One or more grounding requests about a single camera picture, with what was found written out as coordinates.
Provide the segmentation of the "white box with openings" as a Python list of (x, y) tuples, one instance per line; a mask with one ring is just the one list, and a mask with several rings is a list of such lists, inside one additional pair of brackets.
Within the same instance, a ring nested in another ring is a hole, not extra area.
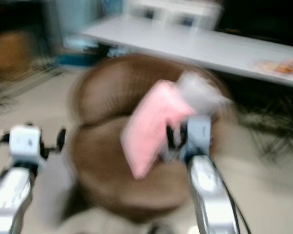
[(152, 13), (155, 24), (213, 30), (221, 12), (222, 5), (213, 0), (124, 0), (122, 16), (144, 19)]

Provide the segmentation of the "orange printed packet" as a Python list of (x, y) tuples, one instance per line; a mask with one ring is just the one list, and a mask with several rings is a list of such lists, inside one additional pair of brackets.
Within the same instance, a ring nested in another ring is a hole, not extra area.
[(254, 65), (260, 72), (274, 75), (293, 76), (293, 60), (288, 61), (262, 61)]

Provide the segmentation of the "brown cardboard box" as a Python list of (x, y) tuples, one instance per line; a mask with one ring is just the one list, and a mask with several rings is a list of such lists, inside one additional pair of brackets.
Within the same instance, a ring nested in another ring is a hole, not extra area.
[(30, 71), (31, 53), (27, 33), (0, 34), (0, 82), (20, 80)]

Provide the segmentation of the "long white table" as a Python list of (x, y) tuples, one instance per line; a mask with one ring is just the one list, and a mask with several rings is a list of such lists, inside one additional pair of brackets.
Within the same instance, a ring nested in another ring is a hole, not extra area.
[(263, 61), (293, 59), (293, 47), (287, 45), (125, 17), (103, 19), (84, 29), (81, 35), (104, 44), (122, 45), (216, 71), (293, 87), (293, 76), (264, 72), (256, 67)]

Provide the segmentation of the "grey pillow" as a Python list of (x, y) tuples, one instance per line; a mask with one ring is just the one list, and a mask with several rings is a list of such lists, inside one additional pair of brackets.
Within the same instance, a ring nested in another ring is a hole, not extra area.
[(216, 83), (196, 71), (184, 71), (176, 81), (182, 100), (192, 108), (191, 116), (227, 118), (232, 101), (223, 94)]

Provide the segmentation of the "brown round sofa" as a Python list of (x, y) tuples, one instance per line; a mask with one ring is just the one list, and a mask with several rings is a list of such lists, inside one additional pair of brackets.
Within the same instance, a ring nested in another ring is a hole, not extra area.
[(86, 201), (137, 222), (166, 216), (189, 203), (184, 165), (158, 162), (145, 179), (135, 180), (120, 137), (149, 89), (159, 80), (178, 80), (184, 71), (198, 72), (225, 98), (231, 97), (210, 71), (146, 54), (109, 58), (83, 76), (73, 91), (77, 124), (69, 149), (76, 187)]

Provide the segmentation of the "pink pillow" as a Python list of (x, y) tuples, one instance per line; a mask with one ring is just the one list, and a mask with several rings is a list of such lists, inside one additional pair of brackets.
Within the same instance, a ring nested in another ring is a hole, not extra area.
[(174, 82), (159, 80), (149, 89), (121, 134), (122, 149), (134, 179), (147, 176), (167, 145), (167, 126), (176, 129), (195, 112)]

